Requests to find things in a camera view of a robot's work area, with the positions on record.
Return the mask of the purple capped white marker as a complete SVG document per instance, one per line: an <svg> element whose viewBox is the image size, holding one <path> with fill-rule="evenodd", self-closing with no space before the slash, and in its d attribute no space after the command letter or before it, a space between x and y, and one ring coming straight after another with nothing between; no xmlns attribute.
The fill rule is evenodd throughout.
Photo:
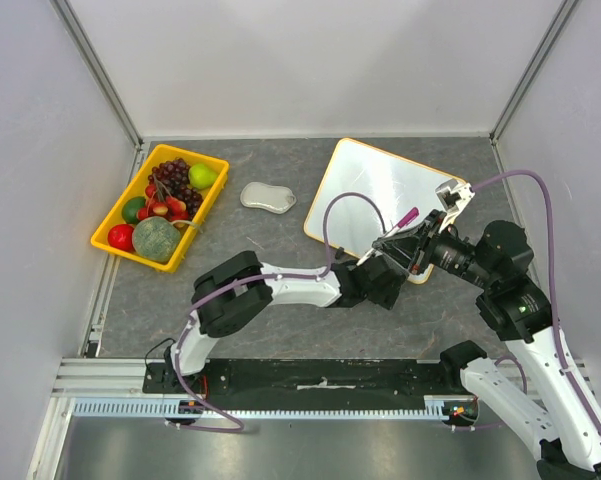
<svg viewBox="0 0 601 480"><path fill-rule="evenodd" d="M390 238L399 233L404 227L410 225L419 216L417 207L411 208L390 230L380 236L380 239ZM367 260L376 254L376 248L372 246L362 257L359 258L356 265L361 266Z"/></svg>

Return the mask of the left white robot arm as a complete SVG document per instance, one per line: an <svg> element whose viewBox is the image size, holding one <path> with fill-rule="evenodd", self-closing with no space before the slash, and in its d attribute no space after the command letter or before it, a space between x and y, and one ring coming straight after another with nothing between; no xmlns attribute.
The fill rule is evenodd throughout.
<svg viewBox="0 0 601 480"><path fill-rule="evenodd" d="M178 393L191 392L216 343L271 306L351 309L368 301L390 310L406 279L383 255L299 269L262 262L253 251L240 252L194 282L187 323L165 353L165 382Z"/></svg>

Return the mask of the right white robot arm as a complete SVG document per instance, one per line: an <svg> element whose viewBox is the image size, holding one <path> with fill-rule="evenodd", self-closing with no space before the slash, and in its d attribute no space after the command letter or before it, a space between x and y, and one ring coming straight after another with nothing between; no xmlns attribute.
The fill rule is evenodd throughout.
<svg viewBox="0 0 601 480"><path fill-rule="evenodd" d="M373 247L409 273L433 265L481 289L481 318L530 377L534 402L472 341L445 350L438 381L447 392L467 390L525 444L543 479L601 479L601 409L555 332L555 314L528 276L533 251L524 230L489 223L476 244L432 211L416 228L378 238Z"/></svg>

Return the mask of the orange framed whiteboard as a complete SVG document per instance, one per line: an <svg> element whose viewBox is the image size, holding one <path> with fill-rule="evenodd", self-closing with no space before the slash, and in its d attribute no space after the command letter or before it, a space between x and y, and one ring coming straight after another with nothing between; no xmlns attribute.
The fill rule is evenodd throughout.
<svg viewBox="0 0 601 480"><path fill-rule="evenodd" d="M304 222L304 233L356 258L417 207L421 223L443 208L435 190L464 179L357 140L336 144Z"/></svg>

